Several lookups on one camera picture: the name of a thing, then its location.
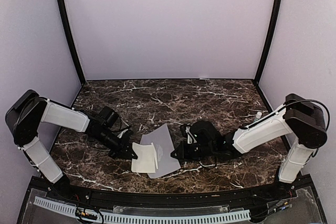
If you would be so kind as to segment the grey paper envelope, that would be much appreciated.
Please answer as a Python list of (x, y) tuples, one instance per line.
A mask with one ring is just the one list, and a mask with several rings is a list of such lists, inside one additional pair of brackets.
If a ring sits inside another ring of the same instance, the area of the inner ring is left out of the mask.
[(181, 168), (179, 161), (171, 157), (174, 146), (167, 124), (163, 124), (149, 134), (142, 135), (140, 144), (149, 145), (152, 143), (156, 150), (157, 169), (155, 173), (148, 174), (150, 179), (164, 177)]

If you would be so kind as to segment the small white-capped glue bottle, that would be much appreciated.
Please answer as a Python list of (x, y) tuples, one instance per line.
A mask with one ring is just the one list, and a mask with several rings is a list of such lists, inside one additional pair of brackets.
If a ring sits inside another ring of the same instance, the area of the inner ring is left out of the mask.
[(257, 112), (256, 116), (255, 116), (255, 119), (254, 119), (254, 122), (258, 121), (260, 118), (262, 117), (262, 112)]

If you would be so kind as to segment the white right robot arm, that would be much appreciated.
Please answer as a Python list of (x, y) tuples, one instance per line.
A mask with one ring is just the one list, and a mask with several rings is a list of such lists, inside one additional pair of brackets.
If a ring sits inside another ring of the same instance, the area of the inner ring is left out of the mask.
[(229, 161), (275, 138), (294, 134), (295, 142), (280, 165), (278, 180), (268, 187), (269, 197), (278, 200), (287, 193), (288, 184), (295, 181), (309, 159), (327, 142), (329, 125), (330, 112), (322, 102), (291, 93), (268, 115), (225, 135), (210, 121), (181, 125), (185, 140), (171, 152), (171, 157), (179, 161), (201, 161), (214, 156)]

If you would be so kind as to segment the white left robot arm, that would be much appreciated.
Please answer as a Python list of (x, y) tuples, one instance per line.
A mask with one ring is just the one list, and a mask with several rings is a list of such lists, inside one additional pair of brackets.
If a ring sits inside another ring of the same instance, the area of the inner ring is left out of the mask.
[(14, 144), (30, 164), (54, 185), (54, 193), (63, 201), (74, 197), (74, 189), (63, 181), (67, 180), (67, 176), (50, 154), (52, 144), (45, 143), (42, 137), (50, 136), (54, 140), (57, 129), (67, 128), (97, 140), (109, 149), (111, 158), (137, 159), (130, 143), (131, 129), (111, 129), (119, 119), (118, 113), (108, 106), (90, 115), (42, 97), (32, 89), (27, 90), (5, 115)]

